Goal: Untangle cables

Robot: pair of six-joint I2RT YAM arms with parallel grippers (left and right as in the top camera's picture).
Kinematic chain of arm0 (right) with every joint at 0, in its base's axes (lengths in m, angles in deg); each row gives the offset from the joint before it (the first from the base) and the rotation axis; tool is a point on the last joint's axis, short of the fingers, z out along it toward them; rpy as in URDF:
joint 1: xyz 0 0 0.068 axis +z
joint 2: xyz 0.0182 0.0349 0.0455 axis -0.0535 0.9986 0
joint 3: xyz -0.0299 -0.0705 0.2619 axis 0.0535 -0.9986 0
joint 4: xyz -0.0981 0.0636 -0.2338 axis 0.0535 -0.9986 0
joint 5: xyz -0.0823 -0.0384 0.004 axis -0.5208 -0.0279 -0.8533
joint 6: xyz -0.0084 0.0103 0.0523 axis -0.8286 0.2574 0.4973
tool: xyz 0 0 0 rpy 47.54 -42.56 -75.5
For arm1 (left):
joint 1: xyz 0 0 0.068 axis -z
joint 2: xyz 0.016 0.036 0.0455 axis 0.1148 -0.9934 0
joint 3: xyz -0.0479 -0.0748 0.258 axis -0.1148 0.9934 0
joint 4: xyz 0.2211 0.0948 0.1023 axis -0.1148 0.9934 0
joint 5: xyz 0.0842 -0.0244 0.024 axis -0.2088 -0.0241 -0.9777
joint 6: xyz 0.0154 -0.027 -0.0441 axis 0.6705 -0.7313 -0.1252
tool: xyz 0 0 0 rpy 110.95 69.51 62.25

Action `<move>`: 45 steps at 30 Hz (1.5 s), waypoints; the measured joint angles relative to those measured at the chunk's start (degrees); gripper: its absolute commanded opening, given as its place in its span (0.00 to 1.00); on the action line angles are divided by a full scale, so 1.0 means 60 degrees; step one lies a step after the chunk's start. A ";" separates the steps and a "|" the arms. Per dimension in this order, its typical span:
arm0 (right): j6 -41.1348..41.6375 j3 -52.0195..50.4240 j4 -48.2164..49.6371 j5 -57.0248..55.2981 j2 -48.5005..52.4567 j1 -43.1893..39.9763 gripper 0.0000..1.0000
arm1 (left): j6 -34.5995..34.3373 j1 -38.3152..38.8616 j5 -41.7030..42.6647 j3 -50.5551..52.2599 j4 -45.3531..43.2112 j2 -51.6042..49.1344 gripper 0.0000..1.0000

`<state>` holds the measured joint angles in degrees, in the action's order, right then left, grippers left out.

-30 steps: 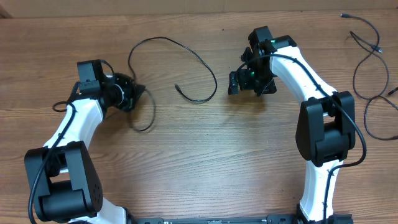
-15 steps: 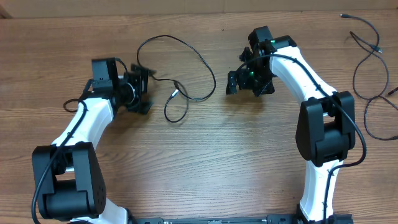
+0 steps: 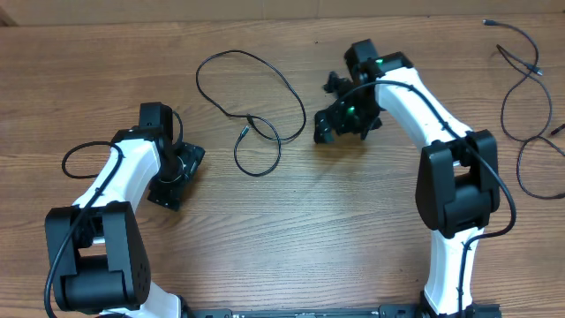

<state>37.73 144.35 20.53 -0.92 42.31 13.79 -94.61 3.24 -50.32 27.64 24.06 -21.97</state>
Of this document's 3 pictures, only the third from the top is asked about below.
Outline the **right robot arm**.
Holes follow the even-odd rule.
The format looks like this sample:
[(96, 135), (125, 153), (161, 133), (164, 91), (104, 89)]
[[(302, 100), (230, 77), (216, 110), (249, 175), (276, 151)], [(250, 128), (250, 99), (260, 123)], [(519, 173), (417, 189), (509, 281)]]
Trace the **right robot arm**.
[(353, 133), (365, 139), (388, 112), (420, 153), (415, 192), (418, 213), (431, 232), (430, 268), (420, 302), (393, 307), (397, 317), (499, 317), (497, 305), (471, 296), (471, 275), (480, 235), (500, 206), (497, 145), (487, 131), (473, 131), (453, 117), (423, 84), (402, 52), (381, 56), (371, 40), (345, 52), (349, 78), (328, 75), (336, 100), (314, 116), (313, 139), (333, 142)]

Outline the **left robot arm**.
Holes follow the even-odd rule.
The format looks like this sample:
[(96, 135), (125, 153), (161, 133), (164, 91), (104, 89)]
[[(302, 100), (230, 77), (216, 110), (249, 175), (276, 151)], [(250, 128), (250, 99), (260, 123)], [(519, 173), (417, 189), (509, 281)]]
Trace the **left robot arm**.
[(151, 277), (135, 212), (142, 199), (177, 211), (205, 155), (173, 126), (180, 116), (161, 102), (141, 104), (137, 125), (107, 145), (109, 158), (92, 185), (45, 218), (49, 273), (44, 310), (98, 317), (190, 317), (183, 297)]

